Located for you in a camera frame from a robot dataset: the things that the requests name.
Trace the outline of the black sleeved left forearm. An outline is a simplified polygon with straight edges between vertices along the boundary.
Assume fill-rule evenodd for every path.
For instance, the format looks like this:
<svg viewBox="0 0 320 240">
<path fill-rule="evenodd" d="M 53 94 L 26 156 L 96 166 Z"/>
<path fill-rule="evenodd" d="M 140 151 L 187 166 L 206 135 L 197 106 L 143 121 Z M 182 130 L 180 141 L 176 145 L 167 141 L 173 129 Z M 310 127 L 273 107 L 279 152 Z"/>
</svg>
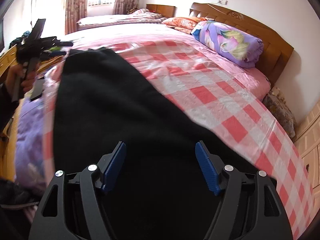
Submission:
<svg viewBox="0 0 320 240">
<path fill-rule="evenodd" d="M 0 130 L 1 132 L 13 116 L 16 108 L 18 107 L 18 101 L 12 102 L 12 98 L 9 95 L 5 84 L 1 84 L 0 88 Z"/>
</svg>

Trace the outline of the person's left hand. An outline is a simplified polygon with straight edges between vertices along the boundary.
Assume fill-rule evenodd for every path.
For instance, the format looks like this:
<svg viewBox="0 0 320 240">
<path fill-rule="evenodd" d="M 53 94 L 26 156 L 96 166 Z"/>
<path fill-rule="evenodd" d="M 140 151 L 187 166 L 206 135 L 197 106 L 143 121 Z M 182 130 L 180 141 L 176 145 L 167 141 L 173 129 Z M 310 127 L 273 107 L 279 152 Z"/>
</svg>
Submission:
<svg viewBox="0 0 320 240">
<path fill-rule="evenodd" d="M 40 64 L 38 63 L 35 67 L 35 70 L 30 72 L 25 78 L 25 80 L 22 82 L 21 86 L 23 88 L 24 93 L 30 91 L 33 88 L 33 84 L 35 82 L 35 77 L 36 77 L 39 66 Z M 9 68 L 8 75 L 5 81 L 5 86 L 10 96 L 13 95 L 16 78 L 22 77 L 22 76 L 23 76 L 23 66 L 21 64 L 17 64 Z"/>
</svg>

